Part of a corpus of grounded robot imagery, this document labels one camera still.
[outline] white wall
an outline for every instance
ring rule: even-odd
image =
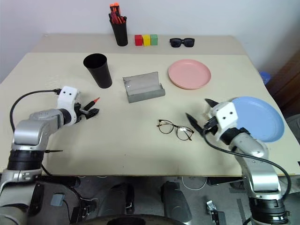
[[[111,33],[113,0],[0,0],[0,82],[43,33]],[[300,0],[119,0],[129,33],[233,35],[275,73],[300,47]]]

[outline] green block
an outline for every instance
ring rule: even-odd
[[[151,45],[158,45],[158,35],[157,34],[150,34],[151,38]]]

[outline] yellow block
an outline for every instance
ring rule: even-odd
[[[151,38],[149,34],[142,35],[142,43],[144,44],[144,46],[151,45]]]

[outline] plate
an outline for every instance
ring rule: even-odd
[[[194,90],[206,85],[211,78],[210,70],[196,60],[179,60],[168,69],[171,81],[183,89]]]
[[[282,137],[283,120],[270,104],[255,97],[238,97],[232,102],[239,117],[238,128],[246,128],[263,142],[275,142]]]

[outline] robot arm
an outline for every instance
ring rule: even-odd
[[[187,117],[207,143],[206,134],[210,132],[217,141],[223,141],[229,145],[231,152],[236,153],[235,157],[242,168],[242,177],[249,197],[252,224],[288,224],[278,176],[271,164],[259,160],[259,158],[268,159],[267,146],[250,136],[246,129],[236,128],[238,116],[232,102],[219,104],[210,99],[206,101],[211,106],[211,110],[210,120],[206,122],[204,129],[193,117],[188,114]],[[257,159],[238,154],[257,157]]]
[[[58,98],[58,109],[35,112],[15,128],[7,169],[0,182],[0,224],[21,225],[31,209],[32,196],[43,187],[35,182],[42,174],[41,164],[51,134],[63,126],[71,126],[95,116],[98,109],[81,110],[76,103],[79,91],[65,86]]]

